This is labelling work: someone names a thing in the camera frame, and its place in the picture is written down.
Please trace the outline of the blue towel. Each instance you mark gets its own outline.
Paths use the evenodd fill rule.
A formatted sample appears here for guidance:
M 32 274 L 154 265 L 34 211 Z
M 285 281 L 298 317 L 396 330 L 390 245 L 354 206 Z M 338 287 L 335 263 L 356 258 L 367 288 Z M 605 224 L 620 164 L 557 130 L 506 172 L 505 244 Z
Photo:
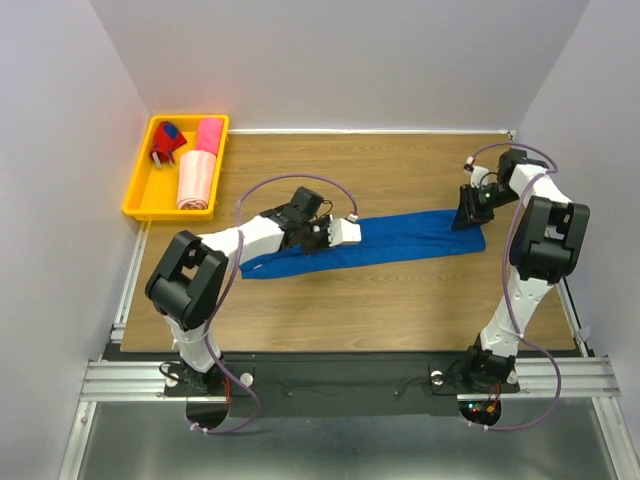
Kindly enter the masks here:
M 479 226 L 454 230 L 454 210 L 430 210 L 359 221 L 362 240 L 306 255 L 295 246 L 241 265 L 243 279 L 267 280 L 327 270 L 482 252 Z

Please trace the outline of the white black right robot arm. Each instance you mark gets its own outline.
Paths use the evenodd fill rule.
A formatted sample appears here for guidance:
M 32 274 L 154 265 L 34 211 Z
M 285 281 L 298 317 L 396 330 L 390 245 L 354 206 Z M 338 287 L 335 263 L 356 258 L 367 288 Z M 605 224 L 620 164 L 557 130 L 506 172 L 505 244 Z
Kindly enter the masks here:
M 494 171 L 477 165 L 475 155 L 463 166 L 470 179 L 459 189 L 454 230 L 485 225 L 497 208 L 516 205 L 501 260 L 503 296 L 460 366 L 461 381 L 472 390 L 511 382 L 527 325 L 544 297 L 575 270 L 590 220 L 590 208 L 554 183 L 557 164 L 542 152 L 531 158 L 532 151 L 512 143 Z

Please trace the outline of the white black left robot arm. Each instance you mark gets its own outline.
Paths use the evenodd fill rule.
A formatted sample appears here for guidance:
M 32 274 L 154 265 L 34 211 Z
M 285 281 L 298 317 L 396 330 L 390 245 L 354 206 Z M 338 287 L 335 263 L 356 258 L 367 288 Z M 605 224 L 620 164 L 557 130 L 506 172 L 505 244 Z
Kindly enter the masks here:
M 172 238 L 145 286 L 145 295 L 166 320 L 179 349 L 186 381 L 199 393 L 215 392 L 224 377 L 222 353 L 208 320 L 229 291 L 234 268 L 259 256 L 300 246 L 307 253 L 329 247 L 332 217 L 319 216 L 325 199 L 304 186 L 289 202 L 246 223 L 214 234 L 188 230 Z

